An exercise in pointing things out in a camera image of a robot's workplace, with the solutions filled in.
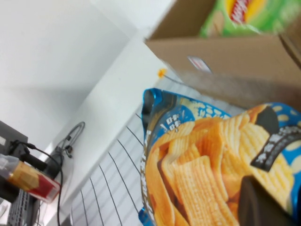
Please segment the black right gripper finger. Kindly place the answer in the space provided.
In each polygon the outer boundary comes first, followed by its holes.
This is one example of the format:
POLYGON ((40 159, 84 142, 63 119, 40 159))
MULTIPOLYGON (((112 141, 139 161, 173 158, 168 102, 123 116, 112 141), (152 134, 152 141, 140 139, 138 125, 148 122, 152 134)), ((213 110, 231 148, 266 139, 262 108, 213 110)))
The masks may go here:
POLYGON ((263 186, 253 177, 245 176, 240 188, 241 226, 299 226, 263 186))

